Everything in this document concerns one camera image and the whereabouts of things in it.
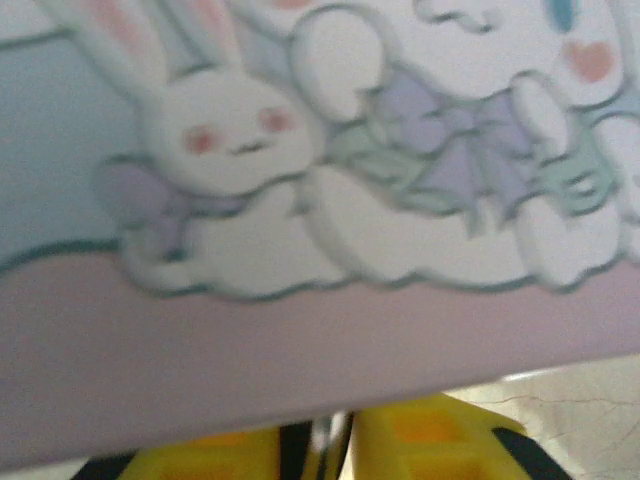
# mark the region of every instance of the yellow plastic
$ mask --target yellow plastic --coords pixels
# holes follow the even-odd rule
[[[278,480],[278,429],[204,438],[148,450],[119,480]]]
[[[519,423],[446,395],[364,410],[355,419],[356,480],[531,480],[492,429]]]

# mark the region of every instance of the white puppy character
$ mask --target white puppy character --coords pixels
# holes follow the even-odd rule
[[[298,103],[244,72],[223,2],[41,4],[140,106],[146,152],[97,176],[135,281],[262,298],[343,280],[308,236],[297,199],[318,154],[314,129]],[[207,65],[170,72],[167,19]]]
[[[313,175],[312,224],[336,259],[383,283],[562,288],[616,258],[614,172],[574,98],[621,84],[621,61],[585,65],[593,42],[621,58],[608,2],[302,2],[293,28],[271,3],[254,16],[290,42],[310,103],[345,125]]]

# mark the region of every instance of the white floor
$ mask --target white floor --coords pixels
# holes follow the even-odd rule
[[[450,392],[522,422],[576,480],[640,479],[640,357]],[[68,480],[82,461],[0,480]],[[348,462],[343,480],[351,480]]]

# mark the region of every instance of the lavender ribbon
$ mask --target lavender ribbon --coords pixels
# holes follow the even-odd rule
[[[148,227],[156,234],[158,254],[183,253],[188,222],[196,217],[229,217],[242,212],[246,196],[203,196],[180,191],[143,157],[108,161],[96,175],[98,196],[120,228]]]
[[[453,194],[459,209],[475,212],[478,198],[494,193],[508,218],[535,193],[532,175],[524,174],[526,161],[533,159],[534,139],[518,118],[509,91],[473,108],[453,106],[400,69],[374,101],[399,148],[435,158],[432,168],[410,185],[411,196]]]

